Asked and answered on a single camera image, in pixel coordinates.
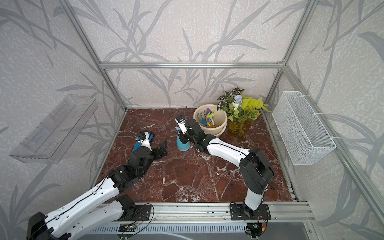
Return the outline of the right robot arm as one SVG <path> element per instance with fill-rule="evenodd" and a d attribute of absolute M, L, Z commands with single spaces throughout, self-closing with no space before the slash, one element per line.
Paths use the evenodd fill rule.
<path fill-rule="evenodd" d="M 239 148 L 214 135 L 206 134 L 194 119 L 179 116 L 175 121 L 183 144 L 191 142 L 199 152 L 220 157 L 241 170 L 248 188 L 243 206 L 251 213 L 257 211 L 275 175 L 275 170 L 265 154 L 258 148 L 252 150 Z"/>

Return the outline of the teal spray bottle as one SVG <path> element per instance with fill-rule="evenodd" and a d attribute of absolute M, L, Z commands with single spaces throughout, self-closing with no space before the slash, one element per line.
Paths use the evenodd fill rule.
<path fill-rule="evenodd" d="M 176 127 L 176 130 L 178 132 L 178 136 L 177 136 L 177 147 L 178 149 L 181 151 L 181 152 L 185 152 L 187 150 L 189 150 L 190 148 L 190 142 L 187 142 L 186 144 L 183 144 L 181 139 L 180 139 L 180 133 L 179 131 L 181 130 L 179 127 Z"/>

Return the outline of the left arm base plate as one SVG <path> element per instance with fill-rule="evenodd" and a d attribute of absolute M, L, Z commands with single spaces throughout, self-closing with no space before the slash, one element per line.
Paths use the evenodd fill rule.
<path fill-rule="evenodd" d="M 128 196 L 123 195 L 116 199 L 122 205 L 123 214 L 118 221 L 148 221 L 152 206 L 149 204 L 137 205 Z"/>

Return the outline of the blue fork yellow handle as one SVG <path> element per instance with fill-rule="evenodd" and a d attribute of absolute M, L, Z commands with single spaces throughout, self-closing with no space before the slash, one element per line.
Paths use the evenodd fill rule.
<path fill-rule="evenodd" d="M 199 120 L 199 122 L 201 123 L 202 126 L 204 126 L 204 127 L 208 126 L 206 111 L 198 113 L 197 117 L 198 117 L 198 120 Z"/>

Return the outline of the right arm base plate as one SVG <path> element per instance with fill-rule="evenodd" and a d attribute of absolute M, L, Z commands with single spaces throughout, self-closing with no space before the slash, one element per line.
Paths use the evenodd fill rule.
<path fill-rule="evenodd" d="M 230 215 L 233 221 L 265 220 L 272 219 L 269 206 L 262 202 L 256 210 L 250 209 L 245 203 L 230 203 Z"/>

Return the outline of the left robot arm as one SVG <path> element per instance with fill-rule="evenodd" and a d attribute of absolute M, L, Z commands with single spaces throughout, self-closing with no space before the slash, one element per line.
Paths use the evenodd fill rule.
<path fill-rule="evenodd" d="M 168 143 L 134 150 L 127 164 L 111 171 L 101 182 L 70 203 L 48 214 L 30 217 L 28 240 L 77 240 L 103 224 L 132 218 L 136 205 L 122 193 L 135 185 L 155 160 L 167 156 Z"/>

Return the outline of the cream plastic bucket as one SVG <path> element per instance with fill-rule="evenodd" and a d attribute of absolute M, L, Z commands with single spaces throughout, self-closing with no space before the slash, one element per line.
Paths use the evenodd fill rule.
<path fill-rule="evenodd" d="M 210 135 L 219 137 L 227 127 L 227 113 L 219 110 L 217 105 L 207 104 L 198 107 L 193 115 L 201 129 Z"/>

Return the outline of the purple trowel pink handle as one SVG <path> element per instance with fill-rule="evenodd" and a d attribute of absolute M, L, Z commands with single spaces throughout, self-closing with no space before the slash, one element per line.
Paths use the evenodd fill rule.
<path fill-rule="evenodd" d="M 212 112 L 212 110 L 210 108 L 207 108 L 206 121 L 207 121 L 207 126 L 210 128 L 214 126 L 213 118 L 214 118 L 214 113 Z"/>

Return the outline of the green hand rake wooden handle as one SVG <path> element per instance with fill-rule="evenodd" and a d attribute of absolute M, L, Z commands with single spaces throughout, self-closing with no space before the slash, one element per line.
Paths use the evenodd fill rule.
<path fill-rule="evenodd" d="M 207 114 L 207 118 L 209 119 L 211 127 L 214 127 L 215 126 L 214 113 L 210 112 L 209 114 Z"/>

